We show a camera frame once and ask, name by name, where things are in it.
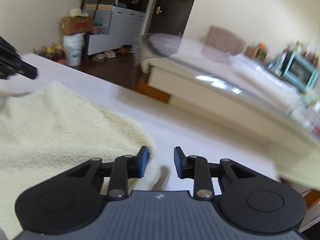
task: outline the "doorway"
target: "doorway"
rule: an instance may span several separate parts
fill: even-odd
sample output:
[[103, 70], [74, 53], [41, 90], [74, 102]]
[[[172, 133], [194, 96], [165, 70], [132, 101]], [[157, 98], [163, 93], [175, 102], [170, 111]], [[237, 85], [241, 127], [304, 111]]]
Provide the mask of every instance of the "doorway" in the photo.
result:
[[195, 0], [156, 0], [149, 33], [183, 35]]

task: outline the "straw hat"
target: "straw hat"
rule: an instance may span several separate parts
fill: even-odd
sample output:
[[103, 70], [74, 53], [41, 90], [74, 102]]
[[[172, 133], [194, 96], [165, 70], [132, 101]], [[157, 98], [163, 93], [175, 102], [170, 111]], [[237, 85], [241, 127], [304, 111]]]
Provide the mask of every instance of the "straw hat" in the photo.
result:
[[88, 17], [89, 14], [83, 13], [80, 8], [75, 8], [75, 9], [70, 10], [69, 16], [72, 18], [77, 17], [77, 16]]

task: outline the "door handle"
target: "door handle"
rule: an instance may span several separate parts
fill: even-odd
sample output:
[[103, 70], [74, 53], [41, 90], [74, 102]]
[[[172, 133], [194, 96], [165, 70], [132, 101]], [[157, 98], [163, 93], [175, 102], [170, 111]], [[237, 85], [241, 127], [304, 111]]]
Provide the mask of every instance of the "door handle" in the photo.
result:
[[161, 9], [161, 6], [158, 6], [156, 9], [156, 14], [162, 13], [162, 11], [160, 11], [160, 9]]

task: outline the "cabinet drawer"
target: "cabinet drawer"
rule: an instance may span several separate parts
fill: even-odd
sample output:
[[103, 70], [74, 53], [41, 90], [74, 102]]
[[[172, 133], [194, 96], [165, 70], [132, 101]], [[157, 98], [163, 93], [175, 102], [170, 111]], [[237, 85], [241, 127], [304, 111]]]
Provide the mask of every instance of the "cabinet drawer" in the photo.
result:
[[114, 7], [112, 17], [119, 17], [119, 18], [129, 18], [129, 19], [136, 19], [136, 20], [143, 20], [145, 13], [129, 10], [120, 7]]

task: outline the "white towel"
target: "white towel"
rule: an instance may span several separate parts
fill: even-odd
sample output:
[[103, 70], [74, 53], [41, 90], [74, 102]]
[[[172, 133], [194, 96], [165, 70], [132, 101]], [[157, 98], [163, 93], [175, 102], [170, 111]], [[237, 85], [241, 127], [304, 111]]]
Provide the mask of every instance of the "white towel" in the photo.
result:
[[14, 203], [25, 189], [93, 157], [112, 162], [136, 155], [141, 146], [149, 147], [151, 155], [144, 178], [131, 181], [130, 188], [151, 190], [160, 167], [152, 139], [135, 120], [58, 82], [28, 96], [2, 98], [0, 226], [9, 239], [21, 231]]

